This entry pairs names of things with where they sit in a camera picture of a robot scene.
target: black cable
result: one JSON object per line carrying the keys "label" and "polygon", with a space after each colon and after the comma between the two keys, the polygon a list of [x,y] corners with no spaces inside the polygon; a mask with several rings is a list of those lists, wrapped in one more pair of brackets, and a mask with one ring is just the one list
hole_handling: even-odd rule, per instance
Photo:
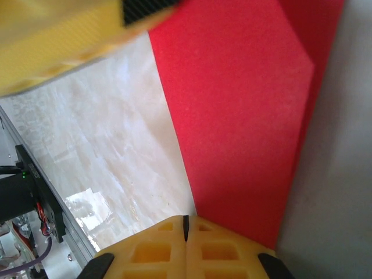
{"label": "black cable", "polygon": [[17,174],[22,170],[16,166],[0,166],[0,174]]}

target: white marble surface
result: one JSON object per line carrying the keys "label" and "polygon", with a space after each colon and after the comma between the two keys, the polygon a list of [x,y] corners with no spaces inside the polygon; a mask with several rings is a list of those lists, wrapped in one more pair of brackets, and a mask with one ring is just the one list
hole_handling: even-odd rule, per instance
{"label": "white marble surface", "polygon": [[96,249],[195,211],[147,34],[0,105]]}

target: red foam sheet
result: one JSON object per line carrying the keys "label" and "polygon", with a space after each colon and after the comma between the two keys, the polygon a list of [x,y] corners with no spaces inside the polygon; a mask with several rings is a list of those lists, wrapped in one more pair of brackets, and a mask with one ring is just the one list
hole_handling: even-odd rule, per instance
{"label": "red foam sheet", "polygon": [[271,248],[317,74],[283,4],[189,0],[150,32],[198,214]]}

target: gray wall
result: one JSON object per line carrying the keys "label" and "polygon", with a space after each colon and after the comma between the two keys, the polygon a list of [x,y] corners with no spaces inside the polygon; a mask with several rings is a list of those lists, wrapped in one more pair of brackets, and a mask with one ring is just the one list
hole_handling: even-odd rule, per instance
{"label": "gray wall", "polygon": [[297,278],[372,278],[372,0],[350,0],[278,254]]}

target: gray surface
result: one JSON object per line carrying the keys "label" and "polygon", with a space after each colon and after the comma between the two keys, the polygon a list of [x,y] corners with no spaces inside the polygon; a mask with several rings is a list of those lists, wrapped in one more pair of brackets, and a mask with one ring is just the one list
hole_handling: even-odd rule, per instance
{"label": "gray surface", "polygon": [[278,254],[297,278],[372,278],[372,1],[347,1]]}

